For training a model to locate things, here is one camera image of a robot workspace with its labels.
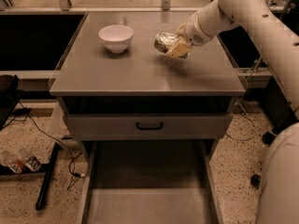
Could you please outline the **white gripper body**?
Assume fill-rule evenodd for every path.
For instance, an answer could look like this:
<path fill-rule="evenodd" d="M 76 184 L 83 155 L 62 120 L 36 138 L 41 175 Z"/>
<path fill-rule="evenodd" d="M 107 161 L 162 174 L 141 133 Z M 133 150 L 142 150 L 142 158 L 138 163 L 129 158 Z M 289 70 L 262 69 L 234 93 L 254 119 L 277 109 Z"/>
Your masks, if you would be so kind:
<path fill-rule="evenodd" d="M 203 26 L 202 14 L 193 13 L 183 25 L 183 36 L 192 43 L 193 46 L 200 47 L 213 39 L 214 35 L 209 35 Z"/>

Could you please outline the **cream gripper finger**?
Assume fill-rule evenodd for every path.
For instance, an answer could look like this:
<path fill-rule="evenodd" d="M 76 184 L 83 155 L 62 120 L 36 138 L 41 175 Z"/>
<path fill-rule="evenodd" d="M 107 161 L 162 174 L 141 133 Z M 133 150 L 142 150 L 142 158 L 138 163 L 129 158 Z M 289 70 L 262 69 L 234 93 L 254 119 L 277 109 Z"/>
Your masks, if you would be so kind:
<path fill-rule="evenodd" d="M 186 23 L 182 23 L 179 28 L 175 31 L 175 35 L 177 36 L 185 36 L 185 27 Z"/>
<path fill-rule="evenodd" d="M 180 40 L 166 54 L 173 58 L 186 58 L 189 56 L 191 49 L 192 45 L 190 43 Z"/>

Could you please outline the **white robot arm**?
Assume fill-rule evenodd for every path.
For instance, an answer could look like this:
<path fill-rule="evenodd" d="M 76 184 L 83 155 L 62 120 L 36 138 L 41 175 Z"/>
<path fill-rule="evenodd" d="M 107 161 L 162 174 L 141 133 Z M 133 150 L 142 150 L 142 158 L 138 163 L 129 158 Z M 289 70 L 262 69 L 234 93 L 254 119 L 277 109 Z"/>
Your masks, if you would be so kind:
<path fill-rule="evenodd" d="M 214 0 L 177 30 L 167 54 L 181 57 L 215 35 L 243 27 L 293 111 L 299 106 L 299 37 L 269 9 L 271 0 Z M 263 163 L 256 224 L 299 224 L 299 124 L 284 129 Z"/>

